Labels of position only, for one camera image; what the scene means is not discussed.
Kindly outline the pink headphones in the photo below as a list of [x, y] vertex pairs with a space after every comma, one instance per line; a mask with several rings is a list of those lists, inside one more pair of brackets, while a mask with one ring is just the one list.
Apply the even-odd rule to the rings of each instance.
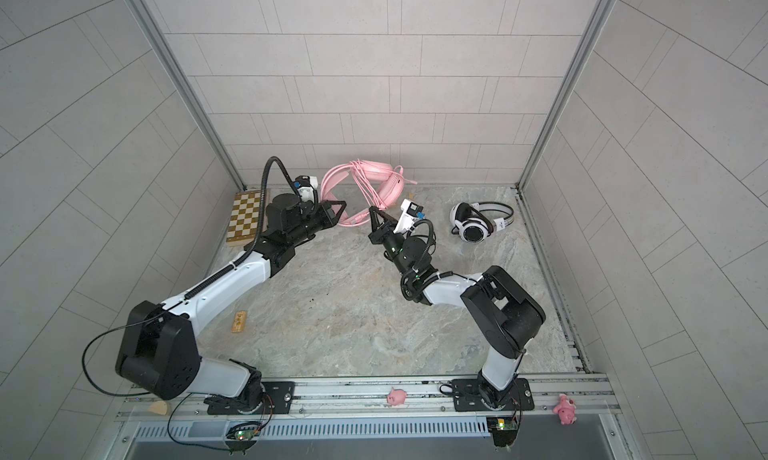
[[319, 196], [321, 200], [336, 200], [332, 190], [346, 178], [351, 178], [359, 187], [369, 206], [381, 210], [390, 208], [401, 196], [406, 184], [416, 184], [404, 175], [402, 165], [392, 166], [368, 160], [353, 160], [340, 164], [326, 172], [322, 179]]

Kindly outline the white black headphones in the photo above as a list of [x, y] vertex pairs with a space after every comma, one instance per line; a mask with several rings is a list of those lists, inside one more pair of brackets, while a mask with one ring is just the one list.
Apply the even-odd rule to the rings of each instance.
[[460, 202], [450, 212], [451, 233], [465, 242], [486, 240], [512, 224], [514, 208], [497, 201]]

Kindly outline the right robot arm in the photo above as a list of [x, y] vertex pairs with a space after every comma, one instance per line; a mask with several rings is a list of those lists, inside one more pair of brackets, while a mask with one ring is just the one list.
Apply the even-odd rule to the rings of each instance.
[[384, 247], [385, 258], [399, 271], [403, 298], [465, 309], [489, 345], [476, 383], [453, 391], [489, 410], [531, 410], [518, 370], [528, 343], [546, 321], [540, 304], [499, 265], [476, 274], [434, 267], [436, 231], [420, 205], [408, 201], [400, 218], [371, 206], [369, 218], [369, 239]]

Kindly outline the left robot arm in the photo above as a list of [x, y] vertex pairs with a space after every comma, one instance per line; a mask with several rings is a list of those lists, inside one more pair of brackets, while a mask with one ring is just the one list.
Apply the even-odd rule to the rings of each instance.
[[289, 192], [259, 202], [255, 238], [236, 258], [182, 293], [130, 311], [118, 329], [119, 377], [162, 400], [204, 394], [214, 408], [242, 413], [265, 405], [261, 372], [233, 359], [201, 356], [197, 337], [235, 300], [282, 270], [298, 246], [340, 222], [345, 201], [321, 199], [315, 178], [287, 183]]

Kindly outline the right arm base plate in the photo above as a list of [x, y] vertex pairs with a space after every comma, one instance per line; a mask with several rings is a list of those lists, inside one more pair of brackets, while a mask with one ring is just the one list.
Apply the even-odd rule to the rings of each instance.
[[503, 390], [496, 390], [482, 377], [453, 379], [441, 384], [439, 390], [452, 398], [457, 412], [527, 412], [535, 409], [529, 382], [522, 377], [517, 377]]

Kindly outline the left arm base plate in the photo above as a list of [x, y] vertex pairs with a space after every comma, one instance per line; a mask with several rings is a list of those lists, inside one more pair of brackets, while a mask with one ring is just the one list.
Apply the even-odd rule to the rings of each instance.
[[296, 384], [292, 381], [256, 381], [237, 397], [211, 395], [204, 399], [209, 415], [287, 414]]

